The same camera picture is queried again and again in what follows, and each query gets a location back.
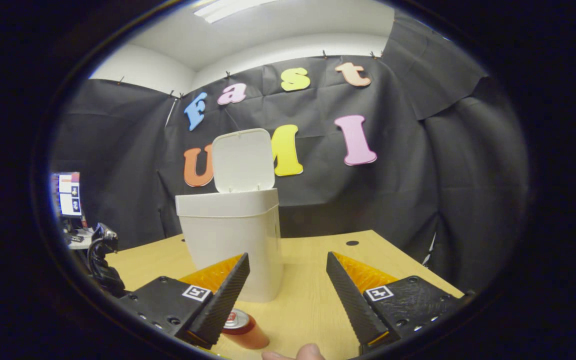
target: black curtain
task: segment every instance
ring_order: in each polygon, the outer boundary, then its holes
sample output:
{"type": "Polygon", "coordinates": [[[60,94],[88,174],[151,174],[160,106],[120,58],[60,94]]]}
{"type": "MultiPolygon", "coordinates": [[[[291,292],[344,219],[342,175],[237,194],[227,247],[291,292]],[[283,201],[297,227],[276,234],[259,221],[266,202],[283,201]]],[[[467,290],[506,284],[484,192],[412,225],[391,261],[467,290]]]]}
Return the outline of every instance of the black curtain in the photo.
{"type": "Polygon", "coordinates": [[[251,68],[181,99],[88,80],[64,111],[55,171],[80,171],[82,208],[128,249],[179,234],[174,196],[216,192],[185,183],[183,153],[221,134],[297,125],[303,173],[276,177],[283,237],[375,230],[462,290],[484,287],[517,241],[528,190],[519,122],[498,85],[455,44],[397,13],[382,58],[329,56],[251,68]],[[371,84],[335,67],[362,66],[371,84]],[[305,68],[310,86],[286,92],[281,73],[305,68]],[[229,85],[246,98],[219,105],[229,85]],[[207,93],[189,130],[184,109],[207,93]],[[334,120],[365,117],[377,160],[348,166],[334,120]]]}

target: white wall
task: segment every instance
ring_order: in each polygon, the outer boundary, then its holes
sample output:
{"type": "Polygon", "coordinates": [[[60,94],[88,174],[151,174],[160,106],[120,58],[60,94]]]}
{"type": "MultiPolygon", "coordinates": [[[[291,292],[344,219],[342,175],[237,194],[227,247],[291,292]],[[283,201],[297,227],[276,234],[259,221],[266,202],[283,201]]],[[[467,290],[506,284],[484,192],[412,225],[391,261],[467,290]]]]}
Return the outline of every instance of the white wall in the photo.
{"type": "Polygon", "coordinates": [[[195,71],[154,50],[125,44],[99,66],[90,79],[107,79],[140,85],[174,95],[192,90],[195,71]]]}
{"type": "Polygon", "coordinates": [[[248,48],[233,55],[219,59],[197,71],[192,80],[192,90],[210,84],[231,74],[256,68],[265,64],[304,57],[320,57],[322,50],[326,55],[365,55],[372,51],[378,57],[386,47],[387,36],[367,34],[312,34],[296,36],[263,45],[248,48]]]}

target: wooden table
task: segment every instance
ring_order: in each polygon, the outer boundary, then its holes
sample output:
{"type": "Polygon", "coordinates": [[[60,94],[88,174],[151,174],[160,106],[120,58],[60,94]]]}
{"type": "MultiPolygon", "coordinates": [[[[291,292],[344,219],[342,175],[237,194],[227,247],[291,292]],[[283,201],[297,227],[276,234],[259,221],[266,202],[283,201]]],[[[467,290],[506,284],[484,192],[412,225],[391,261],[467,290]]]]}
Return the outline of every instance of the wooden table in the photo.
{"type": "MultiPolygon", "coordinates": [[[[196,268],[183,235],[177,235],[106,256],[119,271],[127,290],[136,290],[158,276],[178,279],[196,268]]],[[[326,273],[328,251],[336,251],[401,279],[417,275],[455,297],[464,294],[413,260],[375,231],[281,239],[285,268],[279,295],[268,303],[237,301],[270,337],[263,350],[247,350],[222,336],[211,351],[233,360],[260,360],[262,351],[295,357],[308,343],[318,344],[327,360],[354,358],[359,342],[326,273]],[[346,242],[356,240],[350,246],[346,242]]]]}

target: ceiling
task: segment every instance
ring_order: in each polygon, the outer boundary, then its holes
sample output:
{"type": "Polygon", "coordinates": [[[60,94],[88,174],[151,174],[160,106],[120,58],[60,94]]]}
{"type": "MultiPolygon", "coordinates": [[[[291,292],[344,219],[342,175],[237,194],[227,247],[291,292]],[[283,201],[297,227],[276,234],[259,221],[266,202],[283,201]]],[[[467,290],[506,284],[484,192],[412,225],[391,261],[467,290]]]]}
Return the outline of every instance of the ceiling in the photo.
{"type": "Polygon", "coordinates": [[[375,0],[278,0],[208,23],[194,14],[203,6],[181,7],[142,30],[129,43],[168,55],[199,71],[247,48],[300,35],[387,37],[394,17],[392,7],[375,0]]]}

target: monitor screen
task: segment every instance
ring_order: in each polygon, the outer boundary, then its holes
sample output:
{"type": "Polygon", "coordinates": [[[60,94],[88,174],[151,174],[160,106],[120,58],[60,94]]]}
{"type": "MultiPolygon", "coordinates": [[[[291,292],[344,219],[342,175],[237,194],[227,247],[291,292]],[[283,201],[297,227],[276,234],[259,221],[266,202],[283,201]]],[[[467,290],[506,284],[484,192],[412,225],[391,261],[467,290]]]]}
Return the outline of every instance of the monitor screen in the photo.
{"type": "Polygon", "coordinates": [[[83,211],[82,202],[80,201],[80,173],[54,173],[52,178],[58,215],[81,218],[83,211]]]}

